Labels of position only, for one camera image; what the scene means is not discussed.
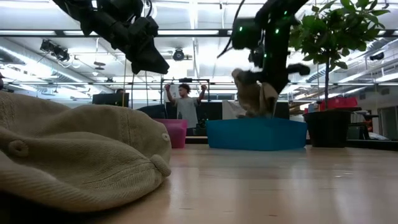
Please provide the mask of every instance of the desk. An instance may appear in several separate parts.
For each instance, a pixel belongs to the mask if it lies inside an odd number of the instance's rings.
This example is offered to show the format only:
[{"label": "desk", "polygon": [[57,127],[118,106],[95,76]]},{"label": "desk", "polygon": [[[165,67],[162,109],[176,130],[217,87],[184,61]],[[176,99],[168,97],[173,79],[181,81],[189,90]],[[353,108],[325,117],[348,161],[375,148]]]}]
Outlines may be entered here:
[{"label": "desk", "polygon": [[155,192],[87,223],[398,223],[396,152],[187,145],[170,164]]}]

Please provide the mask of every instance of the blue plastic tub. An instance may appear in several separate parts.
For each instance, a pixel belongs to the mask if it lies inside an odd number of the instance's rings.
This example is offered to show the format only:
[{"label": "blue plastic tub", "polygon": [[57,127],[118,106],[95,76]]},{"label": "blue plastic tub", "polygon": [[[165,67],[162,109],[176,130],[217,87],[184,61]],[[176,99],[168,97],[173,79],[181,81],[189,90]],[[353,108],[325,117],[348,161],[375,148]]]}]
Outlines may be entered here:
[{"label": "blue plastic tub", "polygon": [[275,151],[305,146],[307,124],[287,119],[245,118],[207,121],[209,146]]}]

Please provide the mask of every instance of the ceiling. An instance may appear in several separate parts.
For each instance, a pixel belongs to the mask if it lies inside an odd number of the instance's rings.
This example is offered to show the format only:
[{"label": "ceiling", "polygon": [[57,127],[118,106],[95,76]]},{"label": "ceiling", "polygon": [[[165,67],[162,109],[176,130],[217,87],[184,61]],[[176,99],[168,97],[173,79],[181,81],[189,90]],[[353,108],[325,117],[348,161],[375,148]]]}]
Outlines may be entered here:
[{"label": "ceiling", "polygon": [[[160,29],[230,29],[233,23],[235,12],[240,1],[236,0],[152,0],[154,10],[152,16],[159,25]],[[324,4],[326,1],[317,0],[317,4]],[[382,1],[378,7],[384,7]],[[389,3],[390,14],[379,17],[379,20],[386,26],[386,29],[396,29],[396,16],[398,12],[398,0],[387,0]],[[246,0],[239,16],[253,17],[264,1]],[[310,14],[311,5],[315,0],[309,0],[297,13],[297,17],[304,14]],[[0,0],[0,30],[7,29],[29,29],[29,30],[78,30],[80,25],[77,21],[71,19],[54,3],[48,0],[30,0],[30,1],[3,1]],[[68,49],[71,60],[66,63],[58,63],[55,58],[46,55],[40,50],[40,45],[44,39],[49,39],[53,43]],[[213,82],[231,83],[231,71],[236,68],[253,68],[248,62],[248,50],[231,50],[221,58],[216,56],[222,51],[228,41],[227,37],[158,37],[155,39],[157,50],[167,59],[170,69],[164,78],[209,78]],[[341,83],[366,83],[370,79],[379,78],[383,67],[389,69],[384,71],[384,75],[393,73],[395,68],[396,47],[398,43],[395,39],[379,39],[376,42],[369,43],[368,52],[352,52],[346,58],[349,65],[348,70],[335,70],[331,75],[331,82]],[[170,59],[175,49],[183,49],[185,55],[190,55],[194,60],[183,60],[174,62]],[[48,98],[90,98],[92,94],[99,92],[112,92],[121,85],[101,85],[101,86],[60,86],[57,82],[104,82],[112,78],[115,82],[131,82],[132,72],[130,63],[126,61],[125,56],[119,50],[114,50],[107,41],[102,38],[41,38],[37,37],[0,37],[0,50],[8,50],[13,53],[13,57],[22,61],[30,60],[28,65],[3,65],[0,70],[3,75],[10,74],[8,80],[17,80],[24,82],[39,82],[43,80],[54,81],[55,85],[28,85],[9,86],[10,89],[38,91],[40,93],[50,92],[48,95],[41,95]],[[383,61],[365,60],[370,55],[383,50],[385,59]],[[288,63],[299,63],[302,60],[300,52],[292,52],[288,58]],[[106,65],[104,70],[95,70],[94,62],[103,62]],[[322,75],[323,67],[317,68],[312,65],[312,74],[307,77],[301,77],[297,74],[291,75],[292,82],[320,83],[324,82]],[[161,76],[157,73],[140,72],[137,74],[135,83],[145,82],[147,75],[148,82],[159,82]],[[394,79],[388,79],[384,82],[393,82]],[[351,90],[362,88],[363,86],[333,86],[332,93],[347,93]],[[144,86],[134,87],[135,89],[146,89]],[[154,98],[159,94],[156,89],[160,84],[151,84],[151,90],[154,91]],[[225,85],[224,87],[215,86],[215,93],[232,93],[235,90],[234,85]],[[294,100],[314,99],[322,96],[323,87],[311,85],[290,85],[282,92],[284,98]]]}]

